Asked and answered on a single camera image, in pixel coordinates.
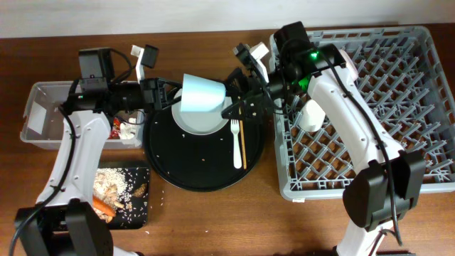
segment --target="black tray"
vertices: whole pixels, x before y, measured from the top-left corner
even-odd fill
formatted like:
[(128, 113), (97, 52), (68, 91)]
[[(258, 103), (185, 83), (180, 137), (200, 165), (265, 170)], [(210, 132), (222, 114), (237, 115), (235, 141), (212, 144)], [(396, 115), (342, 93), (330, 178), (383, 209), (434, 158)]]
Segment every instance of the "black tray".
[(145, 194), (142, 197), (132, 196), (130, 198), (133, 207), (132, 211), (130, 212), (126, 209), (124, 201), (120, 201), (120, 203), (125, 205), (125, 208), (118, 208), (116, 216), (107, 224), (110, 230), (142, 228), (147, 222), (147, 209), (149, 208), (149, 184), (151, 178), (149, 165), (144, 161), (104, 162), (100, 163), (98, 168), (122, 168), (121, 172), (125, 175), (128, 186), (133, 185), (132, 189), (128, 190), (131, 194), (142, 184), (147, 183)]
[(244, 131), (247, 170), (234, 167), (229, 122), (213, 134), (193, 135), (175, 123), (171, 108), (148, 116), (144, 151), (154, 170), (169, 183), (190, 191), (216, 191), (245, 177), (261, 156), (263, 126), (244, 124)]

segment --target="grid basket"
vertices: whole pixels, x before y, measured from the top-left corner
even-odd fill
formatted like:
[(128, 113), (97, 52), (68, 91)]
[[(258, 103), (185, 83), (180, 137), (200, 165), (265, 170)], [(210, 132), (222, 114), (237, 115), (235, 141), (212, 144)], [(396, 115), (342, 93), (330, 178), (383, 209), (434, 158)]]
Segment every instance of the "grid basket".
[[(421, 151), (427, 164), (421, 193), (455, 191), (455, 104), (429, 31), (364, 28), (308, 36), (316, 46), (332, 43), (348, 53), (359, 72), (358, 89), (383, 127), (406, 151)], [(279, 61), (275, 56), (271, 67)], [(294, 123), (300, 114), (274, 115), (281, 194), (295, 202), (341, 198), (355, 177), (347, 149), (329, 119), (308, 133)]]

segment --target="fork handle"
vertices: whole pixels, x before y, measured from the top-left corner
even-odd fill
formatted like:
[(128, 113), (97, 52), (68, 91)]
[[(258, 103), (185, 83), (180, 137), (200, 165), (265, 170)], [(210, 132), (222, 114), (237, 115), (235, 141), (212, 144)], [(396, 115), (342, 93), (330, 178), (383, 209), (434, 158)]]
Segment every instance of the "fork handle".
[(239, 134), (234, 134), (234, 167), (242, 168), (242, 156), (240, 155)]

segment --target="white wall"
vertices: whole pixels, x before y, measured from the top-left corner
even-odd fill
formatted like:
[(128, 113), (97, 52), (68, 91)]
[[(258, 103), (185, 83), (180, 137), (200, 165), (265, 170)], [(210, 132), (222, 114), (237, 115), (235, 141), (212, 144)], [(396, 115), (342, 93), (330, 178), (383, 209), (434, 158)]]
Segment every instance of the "white wall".
[(0, 37), (455, 22), (453, 0), (1, 0)]

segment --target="wire grid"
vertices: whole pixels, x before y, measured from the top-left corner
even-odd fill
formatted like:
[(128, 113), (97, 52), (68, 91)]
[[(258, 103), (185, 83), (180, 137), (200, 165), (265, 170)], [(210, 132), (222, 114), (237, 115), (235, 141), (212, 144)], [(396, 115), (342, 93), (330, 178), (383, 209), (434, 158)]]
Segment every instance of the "wire grid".
[[(357, 87), (383, 127), (406, 151), (419, 150), (424, 155), (424, 183), (454, 182), (454, 148), (447, 145), (454, 143), (453, 99), (432, 38), (425, 32), (406, 28), (385, 36), (382, 30), (354, 47), (349, 42), (361, 39), (362, 33), (319, 31), (310, 37), (316, 45), (334, 43), (352, 58), (359, 72)], [(287, 105), (289, 111), (297, 101)], [(290, 190), (345, 188), (355, 173), (330, 120), (326, 118), (319, 131), (308, 133), (293, 122), (299, 115), (284, 120)]]

